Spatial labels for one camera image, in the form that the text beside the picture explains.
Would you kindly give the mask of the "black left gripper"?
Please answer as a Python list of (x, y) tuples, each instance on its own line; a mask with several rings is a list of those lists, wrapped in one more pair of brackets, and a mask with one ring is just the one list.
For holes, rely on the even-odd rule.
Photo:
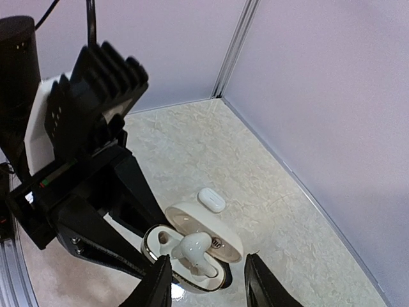
[(141, 279), (151, 262), (104, 217), (110, 215), (139, 237), (154, 226), (171, 224), (129, 155), (127, 136), (122, 130), (89, 160), (50, 163), (8, 193), (5, 203), (39, 249), (58, 234), (73, 256)]

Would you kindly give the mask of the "white oval charging case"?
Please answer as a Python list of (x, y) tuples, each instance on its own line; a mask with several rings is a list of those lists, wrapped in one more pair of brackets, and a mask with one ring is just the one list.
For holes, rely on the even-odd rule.
[(197, 198), (199, 202), (213, 213), (221, 213), (226, 208), (226, 201), (222, 196), (208, 187), (202, 188)]

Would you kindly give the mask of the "small white charging case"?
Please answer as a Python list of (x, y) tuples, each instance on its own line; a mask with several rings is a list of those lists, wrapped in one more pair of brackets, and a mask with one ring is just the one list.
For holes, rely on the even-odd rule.
[(175, 203), (164, 211), (170, 225), (151, 227), (142, 254), (155, 263), (169, 256), (173, 278), (185, 290), (205, 294), (229, 287), (230, 264), (243, 257), (242, 240), (223, 221), (200, 205)]

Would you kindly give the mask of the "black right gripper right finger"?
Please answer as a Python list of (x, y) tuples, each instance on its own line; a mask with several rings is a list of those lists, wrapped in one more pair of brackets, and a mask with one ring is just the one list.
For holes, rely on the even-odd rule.
[(244, 279), (247, 306), (302, 307), (256, 253), (246, 256)]

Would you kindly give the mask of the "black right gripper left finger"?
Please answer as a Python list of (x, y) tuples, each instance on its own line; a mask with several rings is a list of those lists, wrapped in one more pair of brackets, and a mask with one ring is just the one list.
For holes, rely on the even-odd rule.
[(170, 257), (162, 255), (120, 307), (171, 307), (172, 282)]

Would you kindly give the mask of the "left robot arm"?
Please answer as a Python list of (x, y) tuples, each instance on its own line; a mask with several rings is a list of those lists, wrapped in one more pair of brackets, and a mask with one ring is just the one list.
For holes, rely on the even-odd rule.
[(124, 118), (148, 74), (108, 42), (84, 46), (45, 98), (41, 125), (54, 156), (30, 171), (24, 134), (39, 83), (33, 18), (1, 19), (1, 149), (21, 182), (7, 207), (39, 249), (57, 239), (73, 256), (143, 278), (151, 262), (105, 216), (139, 237), (166, 222), (126, 147)]

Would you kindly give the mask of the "white earbud with stem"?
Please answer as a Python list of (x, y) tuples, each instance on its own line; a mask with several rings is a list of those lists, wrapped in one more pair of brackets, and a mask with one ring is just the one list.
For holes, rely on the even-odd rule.
[(209, 278), (218, 275), (216, 268), (205, 259), (205, 253), (212, 245), (212, 238), (205, 232), (192, 233), (185, 236), (171, 251), (175, 259), (185, 258), (193, 267)]

